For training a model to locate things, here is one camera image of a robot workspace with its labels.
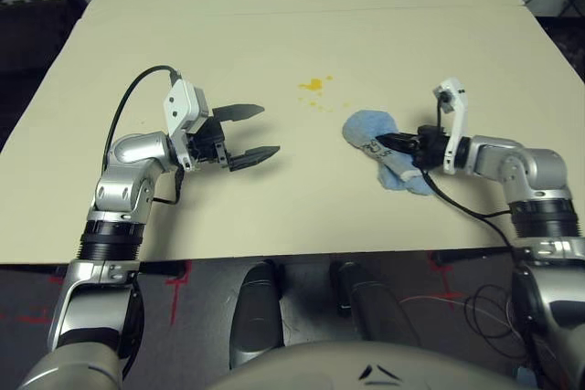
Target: table surface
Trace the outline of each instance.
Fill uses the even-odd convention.
[[[232,153],[282,149],[236,173],[189,174],[178,206],[153,207],[143,259],[500,245],[435,197],[385,191],[377,164],[341,136],[362,109],[406,132],[432,123],[431,90],[450,76],[468,91],[469,134],[556,150],[585,214],[585,89],[520,0],[93,0],[0,154],[0,262],[75,256],[112,115],[154,64],[180,69],[210,107],[266,108],[224,124]],[[165,129],[168,78],[157,75],[118,136]],[[312,79],[323,88],[300,87]],[[172,181],[157,194],[172,196]],[[437,182],[471,208],[505,207],[496,183]]]

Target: red tape mark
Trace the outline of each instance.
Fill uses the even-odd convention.
[[[29,324],[48,324],[51,323],[50,317],[48,317],[48,308],[40,308],[40,316],[31,316],[31,315],[19,315],[16,317],[16,321],[20,321],[21,323],[29,323]]]
[[[48,283],[56,283],[58,285],[63,285],[63,278],[60,278],[59,276],[50,276],[48,278]]]
[[[179,288],[189,282],[189,273],[191,272],[191,260],[185,261],[185,274],[179,279],[169,279],[165,281],[166,285],[173,285],[173,303],[171,304],[171,323],[173,326],[176,319],[176,308],[179,303]]]
[[[457,299],[457,298],[464,296],[464,294],[462,294],[461,292],[451,291],[451,286],[449,285],[449,280],[447,279],[447,272],[453,271],[453,267],[451,265],[438,266],[435,263],[435,261],[432,260],[432,251],[427,251],[427,259],[429,261],[429,268],[431,269],[431,271],[436,271],[441,275],[442,286],[445,290],[444,293],[429,294],[429,295],[433,296],[433,297],[441,297],[443,299]],[[453,306],[452,303],[448,303],[448,304],[452,310],[455,309],[455,307]]]

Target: blue towel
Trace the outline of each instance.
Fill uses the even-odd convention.
[[[378,180],[386,189],[407,189],[418,195],[432,194],[409,154],[390,150],[376,140],[376,136],[389,132],[398,132],[392,117],[384,111],[370,110],[354,113],[342,130],[349,143],[378,161]]]

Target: black wire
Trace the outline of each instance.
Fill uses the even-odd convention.
[[[140,83],[140,81],[142,81],[145,77],[147,77],[151,73],[156,72],[158,70],[168,70],[171,74],[171,78],[178,76],[178,72],[176,70],[174,70],[173,68],[171,68],[170,66],[159,65],[159,66],[152,66],[151,68],[148,68],[147,70],[142,72],[140,75],[138,75],[134,79],[134,81],[132,81],[132,84],[130,84],[128,89],[125,91],[124,95],[122,96],[122,99],[120,100],[120,103],[118,104],[118,108],[116,109],[116,112],[113,115],[112,124],[110,125],[110,130],[108,131],[108,137],[106,138],[106,144],[103,148],[103,156],[101,158],[101,172],[102,173],[108,167],[108,152],[110,151],[110,147],[112,146],[113,135],[116,131],[116,126],[118,125],[118,121],[120,120],[120,116],[122,115],[122,110],[124,110],[124,106],[126,105],[128,98],[130,98],[130,95],[132,94],[132,92],[134,91],[136,86]]]
[[[133,286],[134,286],[135,292],[141,296],[140,297],[140,313],[138,316],[138,337],[136,339],[136,342],[134,343],[133,350],[130,353],[128,360],[126,361],[126,364],[124,365],[124,367],[122,369],[122,379],[126,379],[126,375],[130,372],[130,369],[132,369],[134,361],[136,360],[136,357],[138,356],[138,351],[140,350],[140,345],[142,344],[143,335],[144,335],[144,300],[142,297],[142,293],[140,292],[140,285],[138,285],[138,279],[136,279],[133,282]]]
[[[463,303],[463,315],[465,317],[465,322],[467,323],[467,325],[470,327],[470,329],[475,334],[482,337],[484,342],[488,346],[490,346],[494,351],[499,353],[500,355],[502,355],[505,358],[508,358],[510,360],[523,360],[523,359],[525,359],[526,358],[525,354],[513,355],[511,353],[504,352],[501,348],[499,348],[498,346],[496,346],[492,342],[492,340],[494,340],[494,339],[504,339],[505,337],[509,336],[510,334],[513,333],[512,329],[508,328],[505,332],[501,332],[498,334],[487,334],[487,333],[485,333],[485,331],[482,329],[481,325],[479,324],[479,319],[477,318],[477,301],[480,299],[493,303],[494,306],[500,312],[502,312],[504,319],[507,319],[507,317],[505,316],[505,308],[503,308],[499,303],[497,303],[497,301],[492,300],[492,299],[482,295],[482,291],[484,291],[488,288],[495,289],[495,290],[501,290],[502,292],[506,293],[505,289],[498,286],[498,285],[493,285],[493,284],[482,285],[480,288],[477,289],[477,291],[475,292],[475,294],[473,296],[469,296],[467,299],[465,299],[465,302]],[[468,314],[468,310],[471,310],[471,319],[470,319],[470,316]]]
[[[517,262],[516,253],[514,252],[514,247],[512,247],[512,244],[510,244],[510,241],[508,241],[508,238],[505,236],[504,232],[498,226],[496,226],[493,223],[490,223],[486,219],[487,217],[503,215],[503,214],[508,213],[508,212],[504,212],[504,211],[494,212],[493,214],[487,214],[487,215],[474,212],[473,210],[468,209],[467,207],[460,205],[455,200],[453,200],[448,195],[446,195],[441,189],[439,189],[439,187],[435,184],[435,182],[432,180],[431,176],[429,175],[429,173],[427,171],[421,171],[421,173],[422,173],[422,178],[424,179],[424,181],[427,182],[429,187],[432,189],[432,191],[439,198],[442,198],[444,201],[446,201],[450,205],[457,207],[458,209],[463,211],[465,214],[472,216],[473,218],[477,219],[478,221],[481,221],[484,224],[487,224],[490,228],[492,228],[493,231],[495,233],[497,233],[500,238],[502,238],[502,241],[504,242],[505,246],[510,249],[510,254],[512,255],[512,259],[514,260],[514,262],[515,263]]]
[[[138,75],[134,79],[134,81],[132,81],[132,84],[130,84],[128,89],[124,92],[124,95],[122,96],[122,99],[120,100],[120,103],[118,104],[118,108],[116,109],[116,112],[113,115],[112,124],[110,125],[110,130],[108,131],[108,137],[106,138],[106,144],[103,147],[103,156],[101,158],[101,172],[102,173],[108,167],[108,152],[110,151],[110,148],[112,147],[113,135],[116,132],[116,127],[118,126],[118,121],[120,120],[120,117],[122,116],[122,111],[124,110],[124,106],[126,105],[126,102],[130,98],[130,95],[132,94],[134,89],[136,89],[136,86],[138,86],[140,81],[142,81],[144,78],[146,78],[151,73],[157,72],[159,70],[167,70],[170,73],[172,84],[175,84],[175,81],[180,78],[179,73],[175,69],[171,68],[170,66],[162,64],[162,65],[152,66],[151,68],[148,68],[147,70],[142,72],[140,75]],[[176,205],[179,202],[179,199],[181,196],[181,185],[183,183],[184,176],[185,176],[185,171],[183,170],[183,168],[181,166],[179,166],[175,172],[175,200],[174,201],[165,200],[164,198],[158,198],[158,197],[153,198],[153,201],[156,203],[164,203],[166,205]]]
[[[181,186],[183,184],[183,178],[185,177],[185,170],[183,169],[182,166],[179,166],[178,168],[176,168],[175,171],[175,200],[171,201],[171,200],[165,200],[164,198],[158,198],[155,197],[153,198],[153,201],[157,202],[157,203],[164,203],[165,205],[176,205],[179,200],[181,199]]]

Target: yellow stain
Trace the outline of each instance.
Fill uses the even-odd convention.
[[[299,87],[310,91],[318,91],[323,88],[323,82],[319,78],[313,78],[309,84],[299,84]]]

